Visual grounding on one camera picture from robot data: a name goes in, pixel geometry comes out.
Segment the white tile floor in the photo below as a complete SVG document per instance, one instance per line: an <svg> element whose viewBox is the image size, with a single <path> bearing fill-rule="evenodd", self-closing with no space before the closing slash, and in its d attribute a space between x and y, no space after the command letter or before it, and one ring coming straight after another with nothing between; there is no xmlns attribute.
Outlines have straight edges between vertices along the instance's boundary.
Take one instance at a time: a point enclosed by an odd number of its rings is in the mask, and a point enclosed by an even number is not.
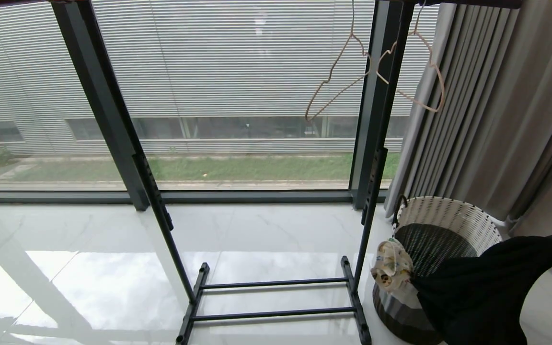
<svg viewBox="0 0 552 345"><path fill-rule="evenodd" d="M192 282L341 276L353 264L360 213L347 205L170 206ZM375 344L403 344L372 306L368 267L390 234L379 208L360 294ZM200 314L348 306L345 288L210 293ZM0 344L171 344L187 300L152 212L131 206L0 206ZM552 345L552 274L521 315L531 345ZM196 326L192 344L359 344L353 319Z"/></svg>

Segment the lawn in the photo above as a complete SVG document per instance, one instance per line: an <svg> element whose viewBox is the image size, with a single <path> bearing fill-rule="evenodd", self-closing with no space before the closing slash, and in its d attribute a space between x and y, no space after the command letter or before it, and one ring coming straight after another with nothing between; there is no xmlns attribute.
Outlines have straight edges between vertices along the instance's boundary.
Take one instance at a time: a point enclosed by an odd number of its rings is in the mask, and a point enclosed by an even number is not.
<svg viewBox="0 0 552 345"><path fill-rule="evenodd" d="M149 159L158 181L315 181L348 180L352 155L323 157L219 157ZM398 153L387 157L383 179L397 169ZM120 181L113 161L49 161L20 172L11 181Z"/></svg>

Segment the white and gray basket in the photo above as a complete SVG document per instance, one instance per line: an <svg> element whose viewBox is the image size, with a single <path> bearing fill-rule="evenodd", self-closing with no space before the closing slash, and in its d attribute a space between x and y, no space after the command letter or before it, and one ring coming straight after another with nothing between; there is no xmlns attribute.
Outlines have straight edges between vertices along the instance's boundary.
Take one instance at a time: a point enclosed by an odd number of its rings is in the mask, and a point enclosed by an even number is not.
<svg viewBox="0 0 552 345"><path fill-rule="evenodd" d="M394 237L412 258L414 277L434 273L448 258L477 257L502 237L488 214L461 201L422 196L400 197L393 217ZM405 298L396 299L374 286L374 306L393 334L414 345L436 345L442 337L429 323L409 288Z"/></svg>

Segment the corrugated metal siding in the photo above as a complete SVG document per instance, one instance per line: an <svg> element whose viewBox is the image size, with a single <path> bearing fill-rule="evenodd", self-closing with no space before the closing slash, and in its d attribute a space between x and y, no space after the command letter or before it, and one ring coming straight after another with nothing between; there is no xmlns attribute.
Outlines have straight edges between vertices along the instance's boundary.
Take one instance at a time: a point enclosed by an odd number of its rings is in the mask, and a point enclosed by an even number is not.
<svg viewBox="0 0 552 345"><path fill-rule="evenodd" d="M302 116L346 39L349 0L94 0L116 77L132 116ZM356 32L368 42L374 2L356 2ZM433 39L437 7L423 10ZM414 93L427 52L408 42L399 87ZM363 72L351 46L316 104ZM361 83L322 116L357 116ZM408 115L396 99L392 115ZM0 120L25 142L1 143L29 155L107 153L104 142L76 142L66 118L92 116L50 4L0 8ZM352 139L145 140L148 153L352 151ZM388 140L399 150L400 139Z"/></svg>

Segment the black metal clothes rack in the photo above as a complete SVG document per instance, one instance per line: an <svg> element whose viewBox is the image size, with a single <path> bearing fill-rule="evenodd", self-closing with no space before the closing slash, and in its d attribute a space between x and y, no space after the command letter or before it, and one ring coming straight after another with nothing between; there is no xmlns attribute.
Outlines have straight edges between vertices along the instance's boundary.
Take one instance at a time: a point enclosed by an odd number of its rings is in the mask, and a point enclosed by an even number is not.
<svg viewBox="0 0 552 345"><path fill-rule="evenodd" d="M397 28L397 47L392 56L385 57L381 66L381 73L384 76L389 76L389 85L386 85L385 102L382 107L383 114L390 114L393 104L393 98L396 92L397 77L399 76L399 70L402 64L403 48L406 44L408 35L408 29L410 28L410 22L412 20L412 14L414 11L414 1L407 0L406 2L392 2L396 4L396 8L392 10L391 5L389 9L389 15L387 19L387 26L391 22L391 27ZM233 320L233 319L255 319L255 318L269 318L269 317L284 317L284 316L306 316L317 314L343 314L343 317L353 316L357 323L357 330L359 331L359 339L362 345L371 345L372 338L370 336L370 329L366 317L363 313L363 307L361 300L359 299L358 288L359 281L361 279L361 270L363 268L364 257L366 249L368 248L368 239L370 238L370 230L372 229L372 219L374 218L374 211L376 209L377 198L379 196L380 182L382 179L383 169L385 167L387 148L385 148L386 130L389 124L389 116L383 116L383 120L379 125L379 139L377 140L377 149L374 153L374 161L372 162L372 170L370 173L370 183L368 188L368 197L366 198L365 205L363 207L361 223L364 225L361 236L361 243L359 244L359 255L357 256L357 262L355 266L355 273L353 274L350 261L346 256L343 256L340 260L342 266L343 277L335 278L323 278L323 279L304 279L304 280L278 280L267 282L243 282L234 284L206 284L206 279L210 273L210 266L204 262L199 268L199 275L197 281L192 287L188 279L182 259L176 248L176 244L171 235L173 230L172 220L167 213L165 204L161 198L161 193L153 177L149 163L144 153L138 153L133 156L134 163L138 169L138 173L142 180L142 184L147 192L151 207L155 212L155 217L161 229L163 238L167 244L167 248L170 251L173 262L175 264L184 290L189 299L189 305L186 310L182 321L182 327L180 327L179 335L176 338L177 345L187 345L193 325L196 322L201 321L221 321L221 320ZM273 287L273 286L293 286L304 284L333 284L344 283L348 290L348 296L350 298L350 307L339 308L320 308L309 310L282 310L274 312L249 312L243 314L222 314L222 315L197 315L197 309L199 303L206 290L215 289L232 289L232 288L257 288L257 287Z"/></svg>

